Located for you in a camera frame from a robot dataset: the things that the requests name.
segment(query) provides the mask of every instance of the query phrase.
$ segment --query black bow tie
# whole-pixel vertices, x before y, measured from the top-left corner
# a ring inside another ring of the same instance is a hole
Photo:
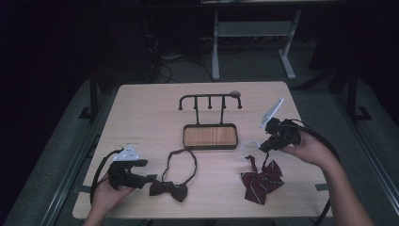
[[[157,196],[165,192],[170,193],[175,200],[182,202],[187,196],[187,186],[174,185],[173,182],[152,182],[150,187],[150,196]]]
[[[174,154],[179,154],[182,152],[189,152],[194,159],[194,164],[195,164],[196,168],[194,169],[193,175],[191,175],[187,180],[185,180],[180,185],[174,185],[173,182],[164,182],[165,173],[169,169],[170,158]],[[197,158],[196,158],[196,156],[194,156],[194,154],[190,150],[181,149],[179,151],[171,152],[168,156],[167,168],[165,169],[164,174],[162,174],[162,182],[157,181],[157,180],[152,182],[151,187],[150,187],[150,196],[157,196],[157,195],[167,192],[167,193],[170,193],[170,195],[175,200],[182,202],[184,200],[184,198],[187,196],[187,190],[188,190],[187,183],[196,175],[196,171],[197,171]]]

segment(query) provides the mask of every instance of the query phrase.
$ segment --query white tag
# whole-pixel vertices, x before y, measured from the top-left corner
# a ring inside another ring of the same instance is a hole
[[[135,161],[138,154],[132,144],[129,144],[122,152],[114,157],[114,161]]]

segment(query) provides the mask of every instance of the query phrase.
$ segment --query hand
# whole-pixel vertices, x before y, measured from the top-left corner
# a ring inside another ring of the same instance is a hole
[[[284,147],[280,149],[282,152],[296,156],[302,161],[315,165],[322,170],[325,170],[332,164],[339,164],[331,151],[319,140],[306,132],[298,131],[298,133],[301,136],[300,144],[294,145],[294,147]]]
[[[94,192],[93,204],[91,205],[90,213],[85,221],[85,225],[101,225],[105,216],[117,206],[120,201],[127,195],[132,193],[135,189],[132,187],[125,187],[115,189],[108,182],[108,173],[97,184]]]

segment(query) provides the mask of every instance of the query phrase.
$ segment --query table leg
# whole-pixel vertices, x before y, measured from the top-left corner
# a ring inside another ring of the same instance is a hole
[[[297,10],[295,12],[294,19],[291,23],[290,30],[287,36],[287,43],[285,44],[284,48],[279,50],[279,57],[281,58],[282,65],[287,73],[287,76],[290,80],[296,80],[296,76],[294,74],[293,67],[291,66],[290,60],[288,59],[288,53],[290,52],[291,43],[294,39],[294,34],[296,32],[296,27],[298,25],[299,17],[300,17],[301,10]]]

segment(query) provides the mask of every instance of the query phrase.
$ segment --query person's left hand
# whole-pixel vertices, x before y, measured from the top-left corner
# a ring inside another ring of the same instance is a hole
[[[93,203],[91,205],[90,213],[85,221],[85,225],[101,225],[101,221],[105,216],[117,206],[120,201],[127,195],[132,193],[135,189],[132,187],[118,187],[115,189],[108,182],[108,173],[97,184],[94,192]]]

